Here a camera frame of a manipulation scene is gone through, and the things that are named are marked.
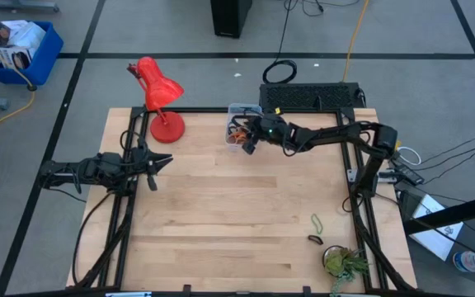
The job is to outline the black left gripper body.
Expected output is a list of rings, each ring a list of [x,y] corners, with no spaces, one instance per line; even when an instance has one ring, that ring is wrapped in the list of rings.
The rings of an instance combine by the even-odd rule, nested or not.
[[[136,148],[131,149],[131,161],[133,163],[131,166],[132,177],[143,173],[149,176],[154,176],[156,174],[152,160],[150,159],[151,154],[152,153],[146,143],[141,143]]]

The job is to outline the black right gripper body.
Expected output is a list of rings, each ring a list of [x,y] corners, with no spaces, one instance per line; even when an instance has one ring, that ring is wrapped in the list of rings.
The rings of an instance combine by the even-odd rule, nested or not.
[[[283,149],[293,149],[291,130],[291,126],[279,115],[257,115],[254,117],[254,144],[264,141]]]

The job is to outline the orange rubber band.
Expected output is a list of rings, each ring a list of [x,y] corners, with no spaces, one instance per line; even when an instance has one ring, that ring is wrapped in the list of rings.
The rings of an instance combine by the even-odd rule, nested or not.
[[[248,133],[248,130],[239,128],[228,136],[228,142],[230,144],[244,144],[247,141]]]

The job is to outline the clear plastic bin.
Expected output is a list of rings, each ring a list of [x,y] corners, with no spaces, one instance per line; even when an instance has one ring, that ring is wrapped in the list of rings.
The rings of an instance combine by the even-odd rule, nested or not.
[[[228,116],[227,116],[227,124],[225,130],[225,143],[228,146],[230,151],[236,151],[242,147],[242,144],[230,144],[228,142],[228,136],[238,130],[237,129],[229,129],[228,123],[233,116],[261,116],[263,114],[262,108],[259,105],[253,104],[245,104],[245,103],[233,103],[228,107]]]

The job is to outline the black perforated metal box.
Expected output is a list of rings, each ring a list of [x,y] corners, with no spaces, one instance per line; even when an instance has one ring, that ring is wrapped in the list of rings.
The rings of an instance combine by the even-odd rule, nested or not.
[[[364,91],[357,82],[271,83],[260,85],[260,105],[265,109],[365,108]]]

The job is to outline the red desk lamp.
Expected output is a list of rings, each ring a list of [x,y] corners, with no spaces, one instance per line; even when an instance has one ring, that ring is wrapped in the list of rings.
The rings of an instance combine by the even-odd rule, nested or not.
[[[175,111],[164,111],[163,108],[184,94],[183,87],[167,78],[156,60],[148,56],[140,58],[136,64],[129,64],[127,71],[137,79],[143,89],[147,110],[157,113],[150,124],[151,135],[164,144],[179,140],[185,133],[185,122]]]

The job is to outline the black computer tower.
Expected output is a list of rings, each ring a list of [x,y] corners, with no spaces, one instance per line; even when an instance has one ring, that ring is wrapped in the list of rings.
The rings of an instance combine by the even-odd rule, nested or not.
[[[239,39],[252,0],[210,0],[214,33],[217,36]]]

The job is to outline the blue plastic crate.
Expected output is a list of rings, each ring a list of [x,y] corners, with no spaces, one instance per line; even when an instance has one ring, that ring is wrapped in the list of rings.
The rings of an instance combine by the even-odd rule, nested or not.
[[[63,47],[63,40],[58,35],[51,22],[34,21],[34,24],[45,30],[45,37],[39,44],[39,49],[32,57],[31,64],[21,70],[33,85],[41,86],[47,81],[54,66],[60,50]],[[26,80],[12,69],[7,69],[0,64],[0,83],[25,85]]]

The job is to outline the black power adapter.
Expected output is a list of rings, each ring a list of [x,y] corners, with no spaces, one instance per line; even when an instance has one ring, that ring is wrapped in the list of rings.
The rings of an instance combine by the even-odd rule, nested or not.
[[[419,186],[424,183],[425,179],[410,169],[407,165],[404,165],[394,159],[392,159],[389,163],[393,170],[393,176],[397,179],[397,182],[406,182],[411,186]]]

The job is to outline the small potted green plant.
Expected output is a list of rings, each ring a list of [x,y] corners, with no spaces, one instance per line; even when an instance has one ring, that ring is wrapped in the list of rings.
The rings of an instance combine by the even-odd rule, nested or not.
[[[322,266],[335,280],[331,288],[331,297],[339,297],[342,286],[351,283],[357,276],[367,275],[369,263],[361,255],[362,250],[333,245],[322,254]]]

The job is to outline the white printed cardboard box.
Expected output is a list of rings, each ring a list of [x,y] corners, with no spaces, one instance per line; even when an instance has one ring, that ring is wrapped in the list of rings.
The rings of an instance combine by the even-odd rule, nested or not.
[[[33,21],[0,21],[0,47],[24,47],[37,50],[46,31]]]
[[[0,47],[0,63],[4,68],[27,69],[32,61],[26,47]]]

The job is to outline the white printed paper box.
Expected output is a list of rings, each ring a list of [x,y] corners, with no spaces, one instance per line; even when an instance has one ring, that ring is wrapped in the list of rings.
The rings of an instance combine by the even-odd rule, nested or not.
[[[430,195],[425,194],[418,206],[413,212],[413,217],[418,219],[420,217],[430,215],[432,213],[444,210],[445,207],[437,202]],[[447,225],[437,228],[437,230],[427,230],[420,233],[414,233],[411,238],[435,254],[442,261],[446,261],[449,253],[454,245],[454,240],[458,237],[463,222]]]

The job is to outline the black metal bar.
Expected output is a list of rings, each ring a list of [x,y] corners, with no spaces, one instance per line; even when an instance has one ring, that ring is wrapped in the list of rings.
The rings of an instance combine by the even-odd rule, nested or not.
[[[406,234],[413,234],[470,219],[475,219],[475,200],[426,214],[419,218],[409,219],[403,224],[403,227]]]

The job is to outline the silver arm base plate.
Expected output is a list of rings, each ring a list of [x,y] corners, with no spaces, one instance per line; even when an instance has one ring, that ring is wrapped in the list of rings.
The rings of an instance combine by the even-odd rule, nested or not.
[[[357,169],[347,169],[347,179],[349,182],[355,182],[361,178],[361,175],[358,173]],[[386,177],[386,174],[389,173],[389,170],[383,170],[379,171],[376,176],[376,181],[378,183],[387,183],[388,178]]]

